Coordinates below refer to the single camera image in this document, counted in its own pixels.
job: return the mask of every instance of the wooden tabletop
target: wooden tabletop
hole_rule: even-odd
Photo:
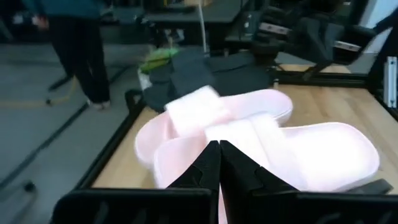
[[[301,65],[284,68],[304,69]],[[348,69],[332,67],[327,70],[344,72]],[[386,179],[395,188],[391,193],[398,194],[398,123],[367,90],[293,85],[280,85],[279,90],[294,103],[293,115],[285,126],[337,121],[350,124],[365,134],[381,158],[374,179]],[[144,109],[93,187],[154,187],[152,174],[138,163],[134,154],[134,139],[138,130],[156,115],[151,109]]]

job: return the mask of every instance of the pink slipper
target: pink slipper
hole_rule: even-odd
[[[277,90],[259,90],[242,95],[219,97],[210,86],[166,105],[166,112],[156,116],[138,132],[135,141],[140,163],[152,168],[156,149],[164,142],[190,136],[214,124],[269,113],[278,123],[292,114],[290,98]]]
[[[268,114],[211,126],[203,134],[165,142],[155,154],[156,185],[167,187],[211,140],[227,140],[301,191],[341,192],[371,180],[379,155],[370,140],[343,123],[279,128]],[[220,195],[219,221],[227,223]]]

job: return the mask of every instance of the gray floor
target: gray floor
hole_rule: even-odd
[[[126,65],[136,64],[146,50],[143,45],[105,46],[109,76],[113,77]],[[349,69],[366,73],[373,60],[374,55],[363,55]],[[278,61],[310,64],[287,54],[280,54]],[[55,93],[47,92],[48,86],[62,76],[63,70],[51,46],[0,45],[0,181],[79,110],[85,104],[85,96],[77,88],[70,100],[51,108],[2,108],[2,101],[63,96],[70,83]],[[113,106],[110,110],[84,111],[6,190],[0,191],[0,224],[8,224],[5,220],[15,216],[11,211],[20,210],[23,205],[28,205],[23,219],[14,223],[47,223],[55,202],[76,185],[82,171],[87,170],[126,117],[124,92],[137,87],[136,67],[132,66],[111,85]],[[34,197],[18,188],[25,180],[36,183],[38,192]]]

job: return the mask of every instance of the black pants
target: black pants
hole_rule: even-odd
[[[74,74],[94,103],[110,99],[100,22],[76,17],[49,17],[52,45],[68,75]]]

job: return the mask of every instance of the green object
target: green object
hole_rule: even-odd
[[[157,49],[146,57],[140,69],[143,73],[148,73],[154,68],[167,64],[177,53],[178,49],[176,48]]]

